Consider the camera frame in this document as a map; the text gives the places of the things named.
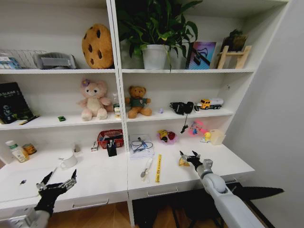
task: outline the small wooden easel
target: small wooden easel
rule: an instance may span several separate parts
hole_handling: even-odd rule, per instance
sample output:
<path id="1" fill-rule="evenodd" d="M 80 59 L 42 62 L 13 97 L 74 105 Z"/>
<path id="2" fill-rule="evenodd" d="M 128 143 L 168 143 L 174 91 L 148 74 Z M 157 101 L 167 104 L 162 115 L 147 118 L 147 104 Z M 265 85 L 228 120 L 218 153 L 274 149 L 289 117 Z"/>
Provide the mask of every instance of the small wooden easel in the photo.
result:
<path id="1" fill-rule="evenodd" d="M 227 56 L 237 56 L 236 69 L 242 69 L 251 50 L 251 46 L 246 46 L 243 52 L 228 52 L 228 49 L 229 46 L 224 46 L 223 52 L 218 54 L 218 56 L 221 56 L 218 61 L 218 69 L 223 69 Z"/>

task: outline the plastic bottle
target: plastic bottle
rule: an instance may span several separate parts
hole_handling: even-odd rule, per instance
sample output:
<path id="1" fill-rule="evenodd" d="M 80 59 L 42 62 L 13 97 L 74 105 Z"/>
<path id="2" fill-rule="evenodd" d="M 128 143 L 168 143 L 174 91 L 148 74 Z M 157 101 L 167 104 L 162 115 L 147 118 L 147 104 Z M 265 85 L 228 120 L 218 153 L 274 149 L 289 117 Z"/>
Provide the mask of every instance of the plastic bottle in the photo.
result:
<path id="1" fill-rule="evenodd" d="M 113 108 L 114 108 L 115 118 L 120 119 L 120 106 L 119 106 L 117 93 L 113 94 Z"/>
<path id="2" fill-rule="evenodd" d="M 21 146 L 18 146 L 14 140 L 7 141 L 5 144 L 19 162 L 26 162 L 29 159 L 28 153 Z"/>

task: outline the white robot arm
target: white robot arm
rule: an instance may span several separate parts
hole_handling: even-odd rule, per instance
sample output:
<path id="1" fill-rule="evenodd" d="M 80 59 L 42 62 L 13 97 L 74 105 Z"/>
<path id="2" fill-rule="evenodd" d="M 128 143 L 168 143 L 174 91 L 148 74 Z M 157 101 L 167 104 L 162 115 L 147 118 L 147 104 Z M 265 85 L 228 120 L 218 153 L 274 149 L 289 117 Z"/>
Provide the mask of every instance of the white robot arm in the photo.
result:
<path id="1" fill-rule="evenodd" d="M 229 190 L 225 181 L 212 172 L 213 161 L 204 159 L 201 163 L 200 155 L 192 152 L 194 156 L 187 156 L 182 152 L 180 154 L 184 160 L 194 165 L 206 192 L 214 199 L 214 204 L 228 227 L 264 228 L 246 204 Z"/>

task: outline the pink teddy bear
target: pink teddy bear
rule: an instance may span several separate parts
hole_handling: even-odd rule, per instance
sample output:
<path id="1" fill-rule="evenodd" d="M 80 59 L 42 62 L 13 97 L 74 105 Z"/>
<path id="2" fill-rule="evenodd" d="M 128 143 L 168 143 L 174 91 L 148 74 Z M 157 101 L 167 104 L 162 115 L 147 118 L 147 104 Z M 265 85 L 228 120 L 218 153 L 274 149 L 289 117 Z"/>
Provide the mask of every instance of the pink teddy bear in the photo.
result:
<path id="1" fill-rule="evenodd" d="M 107 111 L 112 111 L 111 100 L 104 97 L 106 94 L 105 81 L 91 82 L 85 79 L 81 82 L 80 92 L 85 97 L 78 104 L 84 108 L 81 113 L 83 121 L 89 121 L 92 116 L 97 116 L 99 120 L 106 119 Z"/>

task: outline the robotic arm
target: robotic arm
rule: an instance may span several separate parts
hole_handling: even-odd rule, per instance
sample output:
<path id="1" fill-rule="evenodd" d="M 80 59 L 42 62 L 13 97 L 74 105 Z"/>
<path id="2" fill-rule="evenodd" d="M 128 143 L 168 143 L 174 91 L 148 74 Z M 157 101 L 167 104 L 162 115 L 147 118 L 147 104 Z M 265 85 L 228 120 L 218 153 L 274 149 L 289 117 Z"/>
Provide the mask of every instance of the robotic arm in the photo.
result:
<path id="1" fill-rule="evenodd" d="M 0 220 L 1 228 L 46 228 L 48 219 L 53 214 L 53 208 L 57 197 L 71 187 L 76 181 L 76 170 L 71 179 L 64 183 L 48 184 L 53 172 L 43 178 L 41 183 L 37 183 L 38 192 L 41 199 L 35 208 L 17 210 L 9 219 Z"/>
<path id="2" fill-rule="evenodd" d="M 194 156 L 187 156 L 182 152 L 180 154 L 184 161 L 194 165 L 206 192 L 214 199 L 214 204 L 228 227 L 264 228 L 245 203 L 227 188 L 225 181 L 212 172 L 213 161 L 204 159 L 201 163 L 200 155 L 192 152 Z"/>

